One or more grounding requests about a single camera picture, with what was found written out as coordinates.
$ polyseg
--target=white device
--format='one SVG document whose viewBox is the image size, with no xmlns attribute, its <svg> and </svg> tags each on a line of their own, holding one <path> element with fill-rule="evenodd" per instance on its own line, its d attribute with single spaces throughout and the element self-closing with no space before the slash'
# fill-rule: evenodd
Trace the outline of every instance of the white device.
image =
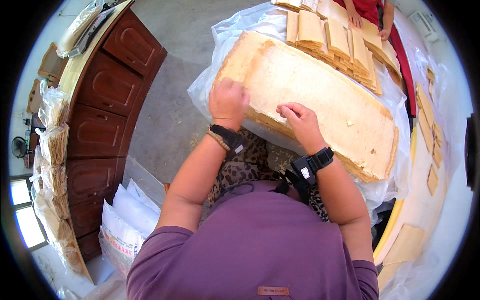
<svg viewBox="0 0 480 300">
<path fill-rule="evenodd" d="M 423 12 L 416 11 L 408 17 L 410 21 L 415 25 L 418 32 L 429 42 L 433 43 L 438 40 L 438 33 L 432 26 L 432 18 Z"/>
</svg>

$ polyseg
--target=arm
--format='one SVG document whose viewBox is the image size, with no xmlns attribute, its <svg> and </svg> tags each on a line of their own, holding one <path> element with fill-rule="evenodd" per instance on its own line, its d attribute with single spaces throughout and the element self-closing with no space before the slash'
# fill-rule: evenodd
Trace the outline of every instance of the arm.
<svg viewBox="0 0 480 300">
<path fill-rule="evenodd" d="M 384 17 L 382 19 L 384 22 L 384 28 L 378 33 L 378 35 L 382 38 L 382 41 L 388 40 L 388 37 L 392 32 L 394 11 L 395 5 L 385 0 Z"/>
<path fill-rule="evenodd" d="M 343 2 L 345 3 L 345 7 L 348 13 L 348 18 L 350 19 L 350 21 L 355 25 L 355 27 L 362 28 L 363 27 L 362 20 L 359 13 L 355 9 L 353 0 L 343 0 Z"/>
<path fill-rule="evenodd" d="M 239 82 L 225 78 L 210 91 L 209 109 L 214 124 L 238 131 L 250 96 Z M 187 157 L 168 190 L 156 229 L 178 226 L 195 232 L 202 205 L 227 154 L 210 135 L 205 135 Z"/>
<path fill-rule="evenodd" d="M 287 118 L 295 137 L 313 155 L 328 147 L 318 127 L 314 111 L 299 103 L 284 103 L 277 113 Z M 340 160 L 334 157 L 327 167 L 317 171 L 318 190 L 330 221 L 337 223 L 352 260 L 373 263 L 372 233 L 367 206 Z"/>
</svg>

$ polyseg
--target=folded tofu skin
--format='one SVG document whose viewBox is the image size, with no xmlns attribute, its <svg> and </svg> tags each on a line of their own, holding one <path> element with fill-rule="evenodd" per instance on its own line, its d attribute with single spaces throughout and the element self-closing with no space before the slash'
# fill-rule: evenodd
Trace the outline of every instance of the folded tofu skin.
<svg viewBox="0 0 480 300">
<path fill-rule="evenodd" d="M 325 141 L 345 169 L 366 182 L 389 179 L 398 128 L 388 109 L 344 74 L 276 39 L 246 31 L 214 85 L 225 77 L 249 90 L 248 118 L 295 138 L 276 106 L 301 103 L 315 111 Z"/>
</svg>

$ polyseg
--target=beaded bracelet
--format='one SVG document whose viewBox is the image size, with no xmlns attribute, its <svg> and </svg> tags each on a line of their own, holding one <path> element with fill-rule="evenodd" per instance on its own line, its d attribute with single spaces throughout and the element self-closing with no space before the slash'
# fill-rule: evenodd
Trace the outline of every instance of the beaded bracelet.
<svg viewBox="0 0 480 300">
<path fill-rule="evenodd" d="M 223 141 L 223 138 L 211 130 L 207 130 L 207 134 L 213 137 L 227 152 L 230 151 L 230 147 Z"/>
</svg>

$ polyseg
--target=leopard print clothing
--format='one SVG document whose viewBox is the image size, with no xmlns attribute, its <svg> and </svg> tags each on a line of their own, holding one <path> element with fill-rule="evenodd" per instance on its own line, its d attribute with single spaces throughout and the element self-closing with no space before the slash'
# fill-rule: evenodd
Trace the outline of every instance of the leopard print clothing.
<svg viewBox="0 0 480 300">
<path fill-rule="evenodd" d="M 268 166 L 266 140 L 243 127 L 240 128 L 238 133 L 247 139 L 248 144 L 232 160 L 223 162 L 215 183 L 208 194 L 210 207 L 226 193 L 225 189 L 220 186 L 220 182 L 225 188 L 230 189 L 251 181 L 280 180 L 279 173 Z M 310 205 L 323 221 L 328 222 L 325 206 L 320 199 L 316 186 L 310 190 Z"/>
</svg>

